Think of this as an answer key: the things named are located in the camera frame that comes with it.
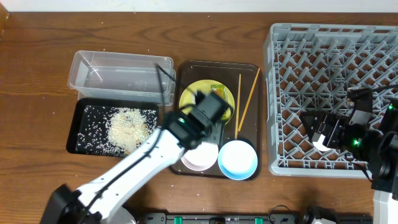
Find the white cup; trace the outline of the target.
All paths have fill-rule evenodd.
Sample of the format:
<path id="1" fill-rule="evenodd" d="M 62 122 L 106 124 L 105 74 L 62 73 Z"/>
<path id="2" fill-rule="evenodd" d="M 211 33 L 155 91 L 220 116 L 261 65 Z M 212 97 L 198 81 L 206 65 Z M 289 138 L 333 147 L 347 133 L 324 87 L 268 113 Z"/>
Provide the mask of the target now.
<path id="1" fill-rule="evenodd" d="M 327 152 L 329 150 L 331 150 L 331 148 L 326 147 L 323 145 L 323 141 L 325 140 L 325 136 L 324 135 L 320 135 L 317 141 L 313 141 L 312 144 L 314 145 L 314 147 L 321 151 L 321 152 Z"/>

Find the orange green snack wrapper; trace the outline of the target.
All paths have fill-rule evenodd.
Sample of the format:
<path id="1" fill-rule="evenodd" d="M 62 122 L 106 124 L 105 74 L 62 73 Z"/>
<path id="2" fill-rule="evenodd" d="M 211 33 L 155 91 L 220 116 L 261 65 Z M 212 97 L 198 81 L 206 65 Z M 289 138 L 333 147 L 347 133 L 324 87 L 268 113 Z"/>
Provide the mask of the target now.
<path id="1" fill-rule="evenodd" d="M 226 88 L 224 85 L 222 85 L 222 84 L 211 85 L 211 90 L 213 92 L 215 92 L 220 98 L 224 99 L 225 101 L 228 100 Z"/>

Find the pink bowl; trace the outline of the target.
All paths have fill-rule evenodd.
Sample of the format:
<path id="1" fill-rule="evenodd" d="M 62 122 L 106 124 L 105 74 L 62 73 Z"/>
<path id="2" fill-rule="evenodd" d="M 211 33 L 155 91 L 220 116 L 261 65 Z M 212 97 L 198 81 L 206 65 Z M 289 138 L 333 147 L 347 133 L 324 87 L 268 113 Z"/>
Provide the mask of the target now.
<path id="1" fill-rule="evenodd" d="M 204 171 L 217 161 L 218 152 L 217 144 L 202 142 L 197 148 L 188 150 L 181 157 L 181 161 L 190 170 Z"/>

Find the light blue bowl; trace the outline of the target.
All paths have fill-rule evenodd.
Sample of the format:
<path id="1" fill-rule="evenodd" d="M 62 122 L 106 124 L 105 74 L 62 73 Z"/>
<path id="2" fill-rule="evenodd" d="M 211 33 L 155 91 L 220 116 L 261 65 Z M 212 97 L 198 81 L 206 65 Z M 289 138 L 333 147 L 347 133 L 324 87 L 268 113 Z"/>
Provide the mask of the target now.
<path id="1" fill-rule="evenodd" d="M 232 180 L 246 180 L 257 169 L 258 157 L 255 149 L 245 141 L 227 142 L 218 153 L 220 171 Z"/>

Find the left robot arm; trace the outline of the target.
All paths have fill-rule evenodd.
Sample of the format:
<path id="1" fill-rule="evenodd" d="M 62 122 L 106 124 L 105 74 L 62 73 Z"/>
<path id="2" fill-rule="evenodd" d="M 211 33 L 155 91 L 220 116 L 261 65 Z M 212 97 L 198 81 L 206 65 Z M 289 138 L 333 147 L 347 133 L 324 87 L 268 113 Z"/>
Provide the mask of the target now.
<path id="1" fill-rule="evenodd" d="M 165 114 L 149 139 L 109 171 L 72 191 L 63 184 L 50 196 L 41 223 L 134 223 L 116 217 L 123 204 L 153 176 L 210 137 L 216 123 L 233 107 L 216 93 L 182 110 Z"/>

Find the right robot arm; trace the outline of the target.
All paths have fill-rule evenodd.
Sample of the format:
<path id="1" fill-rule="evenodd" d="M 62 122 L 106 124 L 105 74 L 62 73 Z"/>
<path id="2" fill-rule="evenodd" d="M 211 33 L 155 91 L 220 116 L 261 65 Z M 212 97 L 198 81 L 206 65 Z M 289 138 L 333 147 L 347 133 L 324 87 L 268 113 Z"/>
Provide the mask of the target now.
<path id="1" fill-rule="evenodd" d="M 305 111 L 299 116 L 310 142 L 318 150 L 341 150 L 367 162 L 359 169 L 374 190 L 374 223 L 397 223 L 397 100 L 392 100 L 379 129 L 370 128 L 373 95 L 349 93 L 353 104 L 349 116 L 326 111 Z"/>

